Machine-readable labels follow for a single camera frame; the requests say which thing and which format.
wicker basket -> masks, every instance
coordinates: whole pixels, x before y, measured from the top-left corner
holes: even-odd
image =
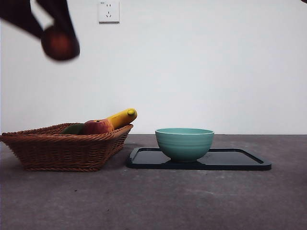
[[[96,135],[60,134],[74,123],[3,133],[3,141],[28,171],[94,172],[120,151],[133,125]]]

wall socket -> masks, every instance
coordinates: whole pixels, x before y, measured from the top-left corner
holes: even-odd
[[[98,22],[119,23],[119,1],[106,0],[98,4]]]

fruit in basket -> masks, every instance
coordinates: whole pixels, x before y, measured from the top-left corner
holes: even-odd
[[[81,134],[83,127],[84,127],[84,123],[73,124],[73,125],[66,127],[65,129],[63,129],[61,134],[78,135],[78,134]]]
[[[90,120],[84,123],[83,135],[102,134],[114,131],[112,123],[108,119]]]
[[[114,129],[117,129],[130,124],[136,119],[137,116],[138,114],[135,109],[128,108],[117,114],[109,116],[106,119],[112,123]]]

bowl rim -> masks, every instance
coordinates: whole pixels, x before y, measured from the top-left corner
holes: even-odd
[[[164,129],[194,129],[194,130],[201,130],[201,131],[209,131],[208,133],[170,133],[170,132],[163,132]],[[187,128],[187,127],[171,127],[171,128],[159,128],[155,130],[155,133],[163,133],[163,134],[174,134],[174,135],[209,135],[214,134],[214,131],[209,129],[203,128]]]

banana tip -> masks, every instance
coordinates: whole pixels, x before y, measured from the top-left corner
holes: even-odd
[[[135,114],[135,110],[134,109],[128,110],[128,115],[134,115],[134,114]]]

